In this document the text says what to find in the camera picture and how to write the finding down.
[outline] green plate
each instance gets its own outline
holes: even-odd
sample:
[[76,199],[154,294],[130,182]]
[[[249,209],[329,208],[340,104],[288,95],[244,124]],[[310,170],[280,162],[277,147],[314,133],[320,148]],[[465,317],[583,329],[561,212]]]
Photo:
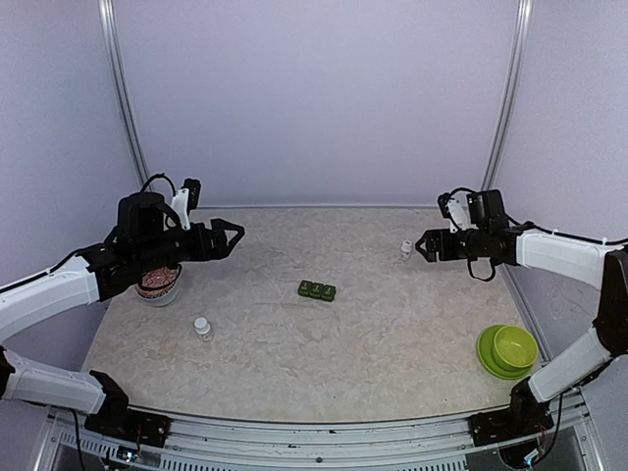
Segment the green plate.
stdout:
[[519,380],[526,376],[532,367],[512,373],[511,371],[505,371],[503,368],[500,368],[493,360],[493,341],[495,340],[497,331],[502,327],[503,326],[490,326],[482,331],[478,337],[478,357],[484,367],[493,376],[497,376],[501,380]]

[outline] beige countertop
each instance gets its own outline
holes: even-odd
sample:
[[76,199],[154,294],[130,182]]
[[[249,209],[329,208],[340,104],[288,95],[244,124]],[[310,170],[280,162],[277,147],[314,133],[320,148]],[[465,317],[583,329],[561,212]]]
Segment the beige countertop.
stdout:
[[[223,261],[184,264],[182,295],[163,308],[134,290],[115,298],[85,369],[107,372],[131,403],[281,422],[418,418],[502,405],[513,383],[481,366],[476,339],[521,319],[499,275],[464,262],[402,262],[399,247],[447,222],[435,210],[196,211],[246,236]],[[335,285],[327,303],[301,280]],[[210,342],[192,323],[207,317]]]

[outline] marble table surface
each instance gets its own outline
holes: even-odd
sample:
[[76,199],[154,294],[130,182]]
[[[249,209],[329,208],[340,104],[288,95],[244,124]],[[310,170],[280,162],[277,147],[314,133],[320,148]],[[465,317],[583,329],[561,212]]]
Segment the marble table surface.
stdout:
[[[447,223],[436,210],[195,211],[246,236],[223,261],[186,263],[173,304],[144,305],[131,288],[105,315],[84,369],[107,372],[131,403],[165,411],[277,422],[361,422],[506,404],[513,383],[486,372],[476,340],[521,325],[500,276],[464,262],[428,264],[415,241]],[[303,298],[301,280],[338,288]],[[216,330],[202,342],[192,326]]]

